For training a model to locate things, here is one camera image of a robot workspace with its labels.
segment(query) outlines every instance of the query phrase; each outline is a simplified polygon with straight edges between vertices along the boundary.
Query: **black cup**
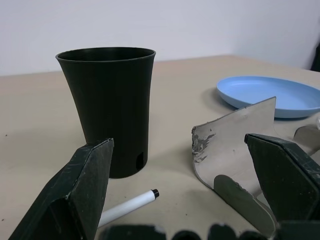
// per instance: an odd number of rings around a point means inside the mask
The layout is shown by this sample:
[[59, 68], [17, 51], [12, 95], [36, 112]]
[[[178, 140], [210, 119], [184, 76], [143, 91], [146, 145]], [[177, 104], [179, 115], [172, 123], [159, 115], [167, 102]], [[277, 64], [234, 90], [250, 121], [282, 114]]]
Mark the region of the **black cup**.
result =
[[149, 98], [156, 52], [99, 47], [56, 56], [88, 144], [114, 139], [110, 178], [140, 171], [148, 159]]

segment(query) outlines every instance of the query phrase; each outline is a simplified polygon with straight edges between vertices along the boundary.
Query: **beige table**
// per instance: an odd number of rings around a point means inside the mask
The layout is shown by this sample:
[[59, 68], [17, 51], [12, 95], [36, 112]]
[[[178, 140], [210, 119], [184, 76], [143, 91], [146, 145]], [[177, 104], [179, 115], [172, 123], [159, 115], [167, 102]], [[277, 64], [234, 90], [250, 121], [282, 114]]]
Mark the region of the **beige table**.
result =
[[[205, 239], [212, 223], [237, 232], [253, 227], [194, 175], [191, 129], [230, 113], [217, 95], [218, 80], [266, 75], [320, 87], [320, 73], [235, 56], [158, 62], [150, 99], [149, 158], [139, 173], [111, 179], [104, 209], [147, 190], [160, 197], [115, 224], [156, 224], [168, 237], [181, 229]], [[280, 121], [292, 137], [313, 122]], [[71, 93], [61, 72], [0, 77], [0, 239], [7, 239], [46, 182], [85, 144]]]

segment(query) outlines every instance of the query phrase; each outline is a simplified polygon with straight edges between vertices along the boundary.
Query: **blue plate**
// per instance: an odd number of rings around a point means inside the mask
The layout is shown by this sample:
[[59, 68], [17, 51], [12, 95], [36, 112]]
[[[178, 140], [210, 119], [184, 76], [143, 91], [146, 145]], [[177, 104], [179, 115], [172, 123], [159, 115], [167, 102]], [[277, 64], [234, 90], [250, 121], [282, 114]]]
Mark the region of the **blue plate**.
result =
[[220, 80], [216, 87], [220, 96], [238, 109], [276, 97], [275, 118], [304, 118], [320, 112], [320, 90], [295, 81], [234, 76]]

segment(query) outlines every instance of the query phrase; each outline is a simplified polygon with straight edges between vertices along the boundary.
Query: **white marker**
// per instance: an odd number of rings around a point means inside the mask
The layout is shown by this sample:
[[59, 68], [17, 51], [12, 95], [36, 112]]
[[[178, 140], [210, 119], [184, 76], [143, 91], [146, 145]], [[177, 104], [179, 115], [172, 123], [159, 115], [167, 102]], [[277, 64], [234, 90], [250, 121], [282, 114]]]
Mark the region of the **white marker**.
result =
[[150, 190], [145, 192], [144, 194], [141, 194], [139, 196], [136, 196], [124, 203], [119, 204], [118, 206], [115, 206], [107, 211], [104, 211], [101, 214], [101, 218], [99, 221], [98, 228], [100, 228], [103, 225], [106, 225], [107, 223], [112, 222], [113, 220], [116, 220], [128, 213], [131, 213], [132, 211], [143, 207], [144, 205], [147, 205], [156, 198], [159, 197], [159, 192], [157, 189]]

